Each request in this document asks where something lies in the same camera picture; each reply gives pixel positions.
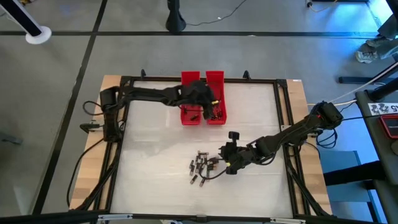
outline concrete floor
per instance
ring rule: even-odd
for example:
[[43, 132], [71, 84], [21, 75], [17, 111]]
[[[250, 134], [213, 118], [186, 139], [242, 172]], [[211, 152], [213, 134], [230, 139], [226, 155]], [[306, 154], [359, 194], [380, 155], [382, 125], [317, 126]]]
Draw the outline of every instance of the concrete floor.
[[[227, 15], [240, 2], [184, 0], [181, 13], [188, 23], [196, 24]], [[241, 77], [249, 70], [253, 78], [302, 79], [307, 101], [316, 103], [357, 87], [337, 84], [337, 77], [372, 77], [393, 63], [393, 58], [388, 58], [362, 64], [353, 57], [366, 40], [364, 36], [377, 32], [391, 15], [384, 1], [337, 3], [320, 13], [308, 10], [304, 2], [250, 0], [221, 22], [186, 29], [285, 32], [283, 37], [97, 36], [43, 212], [67, 210], [67, 185], [86, 141], [79, 124], [90, 120], [81, 105], [97, 99], [104, 75], [138, 75], [143, 68], [150, 76], [224, 70], [227, 77]], [[100, 5], [101, 0], [37, 0], [26, 9], [53, 31], [91, 31]], [[317, 9], [327, 5], [314, 3]], [[167, 16], [165, 1], [108, 0], [99, 30], [165, 31]], [[6, 16], [0, 17], [0, 31], [8, 30], [20, 28]], [[21, 146], [0, 142], [0, 216], [30, 213], [89, 38], [56, 35], [43, 45], [29, 45], [23, 36], [0, 35], [0, 130], [24, 140]], [[343, 115], [359, 116], [359, 110], [353, 106]], [[336, 150], [358, 150], [362, 163], [376, 160], [363, 121], [352, 122], [356, 125], [338, 128]]]

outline shoe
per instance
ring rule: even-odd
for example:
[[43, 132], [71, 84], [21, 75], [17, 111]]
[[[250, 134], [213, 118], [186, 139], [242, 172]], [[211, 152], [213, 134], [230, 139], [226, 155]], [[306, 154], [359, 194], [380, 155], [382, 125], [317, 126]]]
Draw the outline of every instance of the shoe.
[[378, 59], [377, 52], [355, 52], [355, 57], [357, 61], [363, 63], [371, 63]]
[[385, 38], [385, 37], [378, 37], [375, 38], [373, 40], [367, 40], [366, 44], [370, 47], [378, 47], [386, 42], [390, 41], [389, 39]]

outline sticker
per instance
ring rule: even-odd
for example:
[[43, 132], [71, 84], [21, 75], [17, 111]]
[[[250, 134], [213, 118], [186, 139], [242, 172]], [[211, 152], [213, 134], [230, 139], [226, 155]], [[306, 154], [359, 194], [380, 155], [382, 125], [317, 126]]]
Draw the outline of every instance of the sticker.
[[368, 103], [372, 115], [398, 113], [398, 103]]

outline red container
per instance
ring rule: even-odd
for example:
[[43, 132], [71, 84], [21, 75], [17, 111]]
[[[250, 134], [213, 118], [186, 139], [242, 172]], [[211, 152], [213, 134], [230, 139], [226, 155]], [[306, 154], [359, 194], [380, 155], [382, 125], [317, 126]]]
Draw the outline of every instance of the red container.
[[226, 106], [224, 97], [224, 72], [223, 71], [207, 71], [207, 85], [213, 90], [215, 98], [219, 101], [213, 107], [213, 113], [216, 118], [208, 119], [208, 124], [225, 124], [226, 122]]
[[[200, 80], [200, 72], [181, 72], [181, 84], [189, 86], [192, 81]], [[182, 125], [198, 125], [201, 120], [201, 106], [181, 105]]]

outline white table surface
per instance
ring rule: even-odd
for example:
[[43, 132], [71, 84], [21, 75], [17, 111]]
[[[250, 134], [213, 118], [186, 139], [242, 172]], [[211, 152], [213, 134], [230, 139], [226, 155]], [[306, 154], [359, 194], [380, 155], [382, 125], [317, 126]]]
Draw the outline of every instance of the white table surface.
[[[177, 82], [135, 82], [166, 88]], [[229, 131], [240, 133], [238, 145], [279, 132], [274, 87], [225, 83], [228, 118], [223, 126], [182, 126], [180, 109], [133, 101], [118, 168], [111, 212], [167, 215], [292, 218], [283, 151], [269, 166], [250, 165], [237, 175], [222, 175], [199, 187], [191, 185], [189, 164], [197, 150], [219, 153]], [[220, 161], [216, 175], [225, 168]]]

